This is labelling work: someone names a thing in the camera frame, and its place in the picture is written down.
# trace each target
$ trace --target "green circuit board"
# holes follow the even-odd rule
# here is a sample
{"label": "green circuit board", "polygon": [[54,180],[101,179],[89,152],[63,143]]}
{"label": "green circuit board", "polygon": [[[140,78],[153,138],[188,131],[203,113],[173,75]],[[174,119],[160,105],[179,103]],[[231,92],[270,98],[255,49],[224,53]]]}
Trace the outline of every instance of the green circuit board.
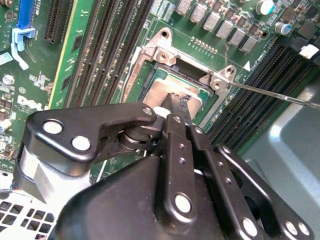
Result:
{"label": "green circuit board", "polygon": [[[134,72],[136,78],[130,90],[127,89],[127,79],[133,74],[131,67],[134,68],[134,54],[165,28],[170,30],[172,47],[179,51],[180,55],[186,55],[214,72],[234,66],[234,81],[239,83],[252,81],[251,78],[260,71],[261,65],[269,58],[280,38],[302,36],[312,44],[318,40],[320,1],[278,0],[266,15],[257,13],[258,2],[73,0],[70,1],[63,38],[52,44],[43,37],[46,34],[51,1],[34,0],[32,28],[35,29],[35,37],[25,37],[25,51],[19,52],[29,68],[22,70],[14,59],[0,63],[0,78],[9,75],[15,80],[10,86],[2,83],[0,86],[0,97],[11,103],[11,108],[4,106],[4,109],[12,123],[5,133],[0,134],[0,168],[13,170],[14,163],[11,159],[19,148],[29,114],[44,109],[116,104],[123,100],[124,96],[126,102],[144,101],[153,83],[158,78],[161,79],[161,75],[164,76],[163,79],[176,75],[181,82],[202,89],[197,96],[201,107],[197,110],[193,122],[203,127],[213,143],[215,139],[227,141],[228,135],[232,136],[233,132],[224,137],[215,135],[214,131],[215,128],[220,128],[220,125],[226,132],[231,128],[222,121],[225,119],[224,114],[233,111],[231,106],[239,96],[238,88],[232,88],[219,108],[210,113],[219,97],[210,86],[198,84],[199,79],[196,77],[180,72],[181,68],[176,73],[173,66],[145,60],[140,70]],[[18,23],[20,3],[21,1],[16,0],[14,6],[0,6],[0,58],[11,54],[11,32]],[[187,4],[185,12],[181,12],[184,11],[181,4]],[[213,30],[208,30],[204,26],[211,14],[217,23]],[[290,25],[291,31],[286,36],[280,37],[280,34],[275,32],[275,26],[279,22]],[[312,25],[314,29],[309,33],[311,37],[305,33],[308,30],[306,24]],[[239,34],[239,38],[242,37],[237,43],[232,38],[236,34]],[[297,60],[296,65],[291,66],[295,61],[294,57],[286,63],[286,66],[289,66],[286,71],[294,69],[299,72],[300,68],[305,68],[305,62],[311,62]],[[284,81],[283,86],[277,85],[275,89],[277,87],[281,91],[284,87],[292,88],[289,95],[299,94],[319,70],[317,64],[312,64],[312,69],[303,75],[302,81],[292,83],[294,87]],[[266,79],[266,84],[268,81],[272,87],[280,83],[282,77]],[[245,142],[234,144],[237,151],[243,153],[287,105],[276,103],[273,112],[268,112],[268,115],[261,113],[264,122],[259,122],[255,133],[248,134]],[[103,176],[112,174],[138,157],[140,155],[109,160]],[[102,163],[93,167],[93,179],[98,177],[101,166]]]}

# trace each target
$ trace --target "silver rivet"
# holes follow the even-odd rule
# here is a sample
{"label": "silver rivet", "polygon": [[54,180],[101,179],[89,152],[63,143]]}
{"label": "silver rivet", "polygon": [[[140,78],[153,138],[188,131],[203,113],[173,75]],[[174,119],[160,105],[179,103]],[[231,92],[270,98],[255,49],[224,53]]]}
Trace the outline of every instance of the silver rivet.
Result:
{"label": "silver rivet", "polygon": [[308,228],[307,228],[306,225],[304,225],[302,222],[299,222],[299,223],[298,223],[298,227],[300,228],[301,232],[302,232],[304,235],[307,235],[307,236],[310,235],[310,232],[309,232]]}
{"label": "silver rivet", "polygon": [[195,127],[195,131],[198,133],[198,134],[202,134],[202,130],[200,127],[196,126]]}
{"label": "silver rivet", "polygon": [[285,222],[285,226],[286,226],[286,228],[289,230],[289,232],[290,232],[291,234],[293,234],[293,235],[298,235],[298,231],[297,231],[295,225],[293,225],[292,222],[286,221],[286,222]]}
{"label": "silver rivet", "polygon": [[177,122],[177,123],[181,123],[181,119],[178,116],[174,116],[173,119]]}
{"label": "silver rivet", "polygon": [[182,194],[177,194],[174,198],[174,202],[176,207],[183,213],[188,213],[191,210],[191,203],[189,199],[182,195]]}
{"label": "silver rivet", "polygon": [[231,153],[230,149],[227,148],[226,146],[223,146],[222,148],[227,154]]}
{"label": "silver rivet", "polygon": [[43,130],[49,134],[58,134],[62,132],[62,125],[57,121],[46,121],[42,127]]}
{"label": "silver rivet", "polygon": [[90,148],[91,144],[88,138],[84,136],[76,136],[72,139],[72,146],[80,151],[86,151]]}
{"label": "silver rivet", "polygon": [[255,226],[255,224],[249,219],[249,218],[244,218],[242,220],[242,224],[243,224],[243,227],[245,229],[245,231],[252,237],[255,237],[257,236],[258,234],[258,230]]}
{"label": "silver rivet", "polygon": [[151,109],[148,108],[148,107],[145,107],[145,108],[143,109],[143,111],[144,111],[145,114],[152,115],[152,111],[151,111]]}

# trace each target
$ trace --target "black memory slot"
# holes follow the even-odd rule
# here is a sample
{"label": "black memory slot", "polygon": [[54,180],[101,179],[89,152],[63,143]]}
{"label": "black memory slot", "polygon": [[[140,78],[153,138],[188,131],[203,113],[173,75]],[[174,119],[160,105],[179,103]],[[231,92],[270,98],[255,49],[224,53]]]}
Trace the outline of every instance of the black memory slot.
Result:
{"label": "black memory slot", "polygon": [[120,17],[116,29],[112,31],[106,53],[103,56],[101,68],[97,74],[96,81],[93,86],[92,95],[89,100],[89,106],[97,105],[97,101],[102,93],[103,87],[107,83],[109,71],[115,61],[119,47],[127,33],[128,26],[131,22],[135,5],[138,0],[127,0],[124,2],[123,10],[120,12]]}
{"label": "black memory slot", "polygon": [[134,26],[132,26],[130,30],[127,44],[125,44],[124,49],[118,60],[119,64],[115,67],[112,77],[110,79],[111,84],[107,86],[106,95],[103,102],[104,104],[110,104],[111,99],[115,94],[115,91],[118,87],[121,76],[125,71],[129,58],[138,41],[140,32],[142,31],[145,25],[145,22],[147,20],[147,17],[149,15],[152,5],[153,5],[153,1],[145,0],[145,1],[142,1],[141,6],[139,7],[138,14],[137,14],[139,20],[137,21],[137,23],[134,24]]}
{"label": "black memory slot", "polygon": [[93,43],[82,72],[81,86],[75,98],[75,106],[82,107],[91,86],[92,77],[99,64],[100,54],[105,46],[105,38],[110,33],[112,20],[116,14],[119,0],[108,1],[93,35]]}
{"label": "black memory slot", "polygon": [[[279,75],[284,72],[285,66],[287,66],[292,58],[293,57],[290,53],[282,55],[279,64],[275,65],[273,69],[263,74],[264,78],[259,88],[272,92],[275,91],[274,89],[272,89],[272,85],[275,83]],[[239,128],[239,125],[241,125],[243,120],[250,113],[251,109],[255,107],[261,96],[262,95],[259,93],[251,92],[250,97],[248,97],[247,100],[242,103],[241,107],[239,107],[234,112],[237,118],[232,119],[228,126],[224,129],[227,134],[220,135],[218,138],[216,138],[215,141],[218,143],[224,143],[228,136],[231,135],[233,131]]]}
{"label": "black memory slot", "polygon": [[78,80],[83,72],[83,65],[85,64],[84,61],[86,59],[87,51],[90,50],[90,46],[92,45],[91,36],[95,30],[95,23],[98,17],[98,12],[101,7],[102,1],[103,0],[95,0],[93,3],[88,25],[84,33],[83,43],[78,54],[78,61],[75,64],[75,68],[70,80],[71,84],[70,84],[70,88],[68,90],[66,101],[64,104],[65,108],[73,107],[72,103],[74,100],[74,94],[75,94],[76,88],[78,85],[82,84]]}
{"label": "black memory slot", "polygon": [[[274,93],[290,95],[308,76],[313,65],[289,47],[276,44],[254,70],[246,84]],[[240,89],[209,130],[212,144],[224,143],[240,150],[263,128],[283,103],[274,97]]]}
{"label": "black memory slot", "polygon": [[[259,70],[255,70],[245,84],[252,87],[260,88],[261,84],[263,84],[263,76],[274,67],[274,65],[276,64],[280,56],[284,53],[284,51],[285,48],[281,46],[275,46],[274,48],[272,48],[269,54],[264,58],[264,60],[260,64],[258,68]],[[215,142],[216,138],[222,131],[225,132],[225,128],[228,126],[230,121],[234,121],[235,119],[241,117],[235,117],[237,110],[239,110],[239,108],[243,105],[245,100],[253,94],[253,92],[244,89],[238,90],[235,98],[222,113],[218,121],[215,124],[213,124],[210,128],[208,132],[208,137],[211,142]]]}

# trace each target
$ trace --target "electronic component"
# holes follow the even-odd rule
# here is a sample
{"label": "electronic component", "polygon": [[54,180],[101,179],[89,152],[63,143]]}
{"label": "electronic component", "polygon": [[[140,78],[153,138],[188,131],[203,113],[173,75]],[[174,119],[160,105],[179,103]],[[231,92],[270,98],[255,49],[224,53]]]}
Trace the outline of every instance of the electronic component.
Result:
{"label": "electronic component", "polygon": [[308,44],[301,48],[299,55],[303,56],[305,59],[311,59],[317,52],[319,52],[319,48],[312,44]]}
{"label": "electronic component", "polygon": [[0,121],[0,133],[4,133],[6,130],[8,130],[11,127],[11,125],[12,123],[9,119]]}
{"label": "electronic component", "polygon": [[216,1],[215,4],[213,5],[212,10],[218,13],[219,9],[221,8],[221,6],[222,6],[222,2],[221,1]]}
{"label": "electronic component", "polygon": [[250,53],[254,46],[257,44],[257,42],[257,39],[253,38],[252,36],[249,36],[240,49],[246,53]]}
{"label": "electronic component", "polygon": [[6,74],[6,75],[4,75],[4,76],[2,77],[2,82],[3,82],[5,85],[13,85],[13,84],[15,84],[15,79],[14,79],[13,76]]}
{"label": "electronic component", "polygon": [[209,32],[212,32],[215,27],[217,26],[219,20],[220,20],[220,16],[214,12],[210,12],[208,14],[207,19],[205,20],[204,24],[203,24],[203,28]]}
{"label": "electronic component", "polygon": [[233,27],[234,26],[231,22],[225,20],[220,26],[219,30],[216,32],[216,35],[222,39],[226,39]]}
{"label": "electronic component", "polygon": [[61,91],[65,90],[66,87],[69,86],[70,80],[71,80],[71,75],[67,76],[67,77],[63,80],[62,87],[61,87]]}
{"label": "electronic component", "polygon": [[200,3],[197,3],[194,6],[194,10],[190,16],[190,21],[193,23],[196,23],[196,24],[200,23],[201,20],[204,18],[206,11],[207,11],[206,6],[204,6]]}
{"label": "electronic component", "polygon": [[295,28],[297,33],[307,40],[311,39],[315,34],[315,32],[317,31],[316,27],[311,22],[308,22],[308,21],[301,21],[300,24],[301,24],[301,27]]}
{"label": "electronic component", "polygon": [[254,23],[249,30],[249,34],[255,35],[258,29],[259,29],[259,26]]}
{"label": "electronic component", "polygon": [[72,46],[72,52],[80,48],[83,35],[76,36]]}
{"label": "electronic component", "polygon": [[292,28],[289,24],[283,23],[282,21],[277,22],[274,25],[274,31],[277,34],[287,36],[291,32]]}
{"label": "electronic component", "polygon": [[226,12],[226,14],[225,14],[225,19],[227,19],[227,20],[231,20],[231,18],[233,17],[233,15],[235,14],[235,10],[233,10],[233,9],[229,9],[227,12]]}
{"label": "electronic component", "polygon": [[232,45],[238,47],[239,44],[241,43],[242,39],[244,39],[246,33],[242,31],[241,29],[237,29],[234,34],[232,35],[229,43]]}
{"label": "electronic component", "polygon": [[246,17],[242,16],[242,17],[240,17],[239,21],[237,22],[237,25],[241,28],[246,24],[247,20],[248,19]]}
{"label": "electronic component", "polygon": [[61,42],[72,0],[51,0],[43,38],[49,43]]}
{"label": "electronic component", "polygon": [[307,19],[313,19],[317,15],[318,12],[319,12],[319,10],[314,5],[311,5],[309,7],[309,9],[305,12],[304,16]]}
{"label": "electronic component", "polygon": [[12,8],[14,4],[14,0],[0,0],[0,5],[4,7]]}
{"label": "electronic component", "polygon": [[176,12],[182,16],[185,16],[189,10],[192,0],[180,0],[176,6]]}
{"label": "electronic component", "polygon": [[281,20],[284,23],[289,23],[296,15],[295,10],[292,7],[287,7],[281,16]]}
{"label": "electronic component", "polygon": [[21,0],[19,9],[18,24],[19,29],[27,29],[32,25],[35,0]]}
{"label": "electronic component", "polygon": [[296,7],[299,6],[300,3],[301,3],[301,0],[293,0],[293,2],[291,3],[291,7],[295,9]]}
{"label": "electronic component", "polygon": [[260,0],[255,7],[255,11],[259,15],[268,15],[272,13],[275,4],[272,0]]}
{"label": "electronic component", "polygon": [[5,120],[8,117],[8,113],[5,109],[0,110],[0,122]]}

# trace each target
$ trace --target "dimm slot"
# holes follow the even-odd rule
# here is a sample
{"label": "dimm slot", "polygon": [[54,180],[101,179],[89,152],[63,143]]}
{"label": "dimm slot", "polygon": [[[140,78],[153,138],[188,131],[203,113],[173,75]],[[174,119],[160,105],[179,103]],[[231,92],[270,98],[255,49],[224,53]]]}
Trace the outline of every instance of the dimm slot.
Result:
{"label": "dimm slot", "polygon": [[75,97],[75,106],[82,107],[85,104],[86,96],[91,87],[92,79],[94,79],[95,70],[100,61],[100,55],[105,42],[110,33],[111,25],[115,17],[120,0],[109,1],[104,6],[102,12],[102,18],[96,28],[93,36],[92,48],[87,57],[87,64],[83,68],[83,74],[81,77],[81,87]]}
{"label": "dimm slot", "polygon": [[113,31],[110,36],[110,42],[113,44],[108,47],[107,52],[103,57],[101,69],[97,74],[92,95],[89,100],[89,106],[98,104],[97,101],[102,93],[105,84],[108,81],[109,71],[115,61],[115,57],[117,52],[119,51],[121,43],[123,42],[124,36],[126,34],[126,29],[128,29],[137,2],[137,0],[129,0],[124,3],[123,10],[121,11],[121,16],[119,18],[119,24],[117,24],[116,30]]}
{"label": "dimm slot", "polygon": [[92,42],[91,36],[95,30],[95,23],[96,23],[96,20],[98,17],[98,12],[101,7],[102,1],[103,0],[95,0],[93,3],[93,7],[92,7],[92,11],[90,13],[88,25],[87,25],[87,28],[86,28],[86,31],[85,31],[84,37],[83,37],[83,44],[82,44],[82,47],[80,48],[80,51],[78,54],[78,61],[75,65],[73,75],[71,78],[71,85],[70,85],[69,91],[67,93],[67,97],[66,97],[66,101],[65,101],[65,105],[64,105],[65,108],[72,107],[75,91],[77,89],[77,86],[79,84],[81,84],[81,82],[79,82],[79,76],[82,73],[84,59],[86,58],[87,51],[90,50],[90,46],[91,46],[91,42]]}
{"label": "dimm slot", "polygon": [[121,53],[121,56],[118,60],[120,65],[117,65],[117,67],[115,68],[115,70],[112,74],[111,80],[110,80],[111,85],[110,85],[110,87],[108,85],[109,89],[108,88],[106,89],[106,95],[105,95],[105,99],[103,101],[103,104],[110,104],[112,97],[114,96],[114,93],[117,90],[121,76],[122,76],[123,72],[125,71],[127,63],[129,61],[130,56],[133,52],[133,49],[137,43],[140,32],[142,31],[142,29],[145,25],[145,22],[146,22],[147,17],[150,13],[152,5],[153,5],[153,1],[144,1],[139,8],[139,12],[138,12],[139,23],[137,26],[132,28],[128,44],[125,45],[125,49]]}

